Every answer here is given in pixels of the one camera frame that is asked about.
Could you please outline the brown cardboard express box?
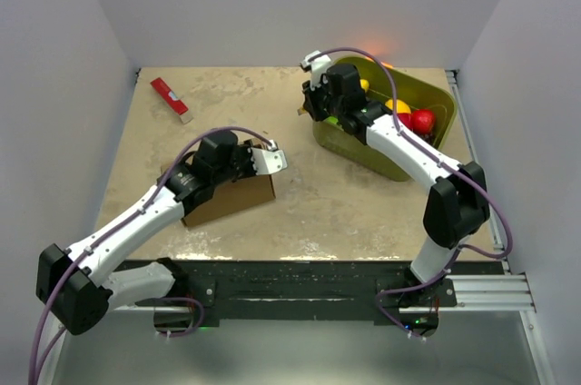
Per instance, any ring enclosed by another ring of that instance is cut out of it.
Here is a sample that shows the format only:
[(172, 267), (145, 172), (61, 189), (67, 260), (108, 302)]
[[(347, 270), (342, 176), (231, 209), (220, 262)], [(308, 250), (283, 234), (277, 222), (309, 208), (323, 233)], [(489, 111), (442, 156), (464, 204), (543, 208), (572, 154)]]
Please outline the brown cardboard express box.
[(181, 219), (184, 228), (192, 229), (259, 205), (273, 202), (276, 193), (271, 176), (259, 175), (219, 185), (213, 197)]

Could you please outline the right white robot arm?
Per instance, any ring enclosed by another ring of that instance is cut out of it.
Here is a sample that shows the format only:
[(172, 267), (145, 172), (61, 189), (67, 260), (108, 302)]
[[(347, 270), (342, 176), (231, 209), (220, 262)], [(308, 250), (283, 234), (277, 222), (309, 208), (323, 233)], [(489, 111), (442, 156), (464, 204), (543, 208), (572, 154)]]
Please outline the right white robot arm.
[(304, 59), (310, 73), (302, 86), (304, 110), (315, 122), (334, 118), (345, 134), (394, 162), (428, 191), (423, 226), (428, 235), (409, 266), (412, 278), (404, 284), (407, 300), (426, 305), (437, 294), (435, 281), (465, 239), (490, 216), (483, 169), (462, 164), (412, 133), (384, 104), (370, 100), (360, 85), (355, 65), (333, 63), (328, 56)]

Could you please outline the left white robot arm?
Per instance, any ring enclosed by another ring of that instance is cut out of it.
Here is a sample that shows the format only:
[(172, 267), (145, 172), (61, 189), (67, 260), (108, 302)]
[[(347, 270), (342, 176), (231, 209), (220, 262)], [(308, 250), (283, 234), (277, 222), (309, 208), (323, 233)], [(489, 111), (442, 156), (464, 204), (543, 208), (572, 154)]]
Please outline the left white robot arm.
[(188, 283), (163, 263), (147, 265), (124, 282), (116, 268), (141, 245), (208, 202), (226, 182), (268, 175), (275, 142), (241, 126), (212, 128), (188, 142), (156, 182), (128, 210), (66, 248), (53, 243), (39, 255), (35, 294), (44, 305), (35, 329), (40, 338), (49, 316), (73, 335), (133, 301), (160, 298), (182, 303)]

